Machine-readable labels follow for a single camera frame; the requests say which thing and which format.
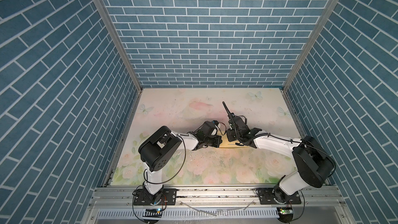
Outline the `yellow envelope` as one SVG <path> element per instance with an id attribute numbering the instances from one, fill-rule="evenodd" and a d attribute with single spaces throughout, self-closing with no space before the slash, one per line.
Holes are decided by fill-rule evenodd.
<path id="1" fill-rule="evenodd" d="M 236 143 L 238 143 L 238 141 L 229 142 L 228 137 L 227 137 L 226 134 L 225 135 L 221 135 L 221 133 L 218 132 L 217 135 L 219 137 L 221 137 L 221 143 L 219 144 L 218 148 L 224 148 L 224 149 L 227 149 L 227 148 L 230 148 L 230 149 L 233 149 L 233 148 L 244 148 L 243 146 L 236 145 Z"/>

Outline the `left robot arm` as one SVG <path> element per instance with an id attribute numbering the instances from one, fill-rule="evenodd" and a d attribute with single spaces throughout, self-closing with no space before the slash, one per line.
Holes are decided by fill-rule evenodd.
<path id="1" fill-rule="evenodd" d="M 218 135 L 220 122 L 205 121 L 199 128 L 187 134 L 173 132 L 167 126 L 155 131 L 139 147 L 141 161 L 145 165 L 144 192 L 158 198 L 166 181 L 162 180 L 162 169 L 178 150 L 199 150 L 207 147 L 220 147 L 222 136 Z"/>

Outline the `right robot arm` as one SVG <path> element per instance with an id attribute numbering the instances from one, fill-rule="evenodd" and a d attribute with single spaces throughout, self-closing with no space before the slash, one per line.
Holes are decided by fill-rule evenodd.
<path id="1" fill-rule="evenodd" d="M 336 169 L 334 159 L 311 136 L 289 139 L 259 128 L 250 129 L 247 121 L 234 114 L 229 114 L 229 125 L 226 130 L 229 142 L 276 152 L 294 161 L 296 171 L 284 175 L 273 188 L 274 198 L 280 203 L 287 202 L 289 197 L 308 186 L 322 187 Z"/>

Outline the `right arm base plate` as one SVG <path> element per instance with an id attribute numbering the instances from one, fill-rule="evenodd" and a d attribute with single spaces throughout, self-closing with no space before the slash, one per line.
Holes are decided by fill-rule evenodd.
<path id="1" fill-rule="evenodd" d="M 272 204 L 301 204 L 301 198 L 298 192 L 293 195 L 287 195 L 280 189 L 274 188 L 256 188 L 255 194 L 258 196 L 261 205 L 272 205 Z"/>

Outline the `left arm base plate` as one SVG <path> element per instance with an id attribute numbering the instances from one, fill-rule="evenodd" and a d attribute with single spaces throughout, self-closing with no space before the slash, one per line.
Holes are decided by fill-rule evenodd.
<path id="1" fill-rule="evenodd" d="M 145 187 L 136 190 L 134 194 L 134 205 L 161 205 L 164 201 L 164 205 L 175 205 L 177 197 L 176 188 L 162 188 L 159 192 L 152 195 Z"/>

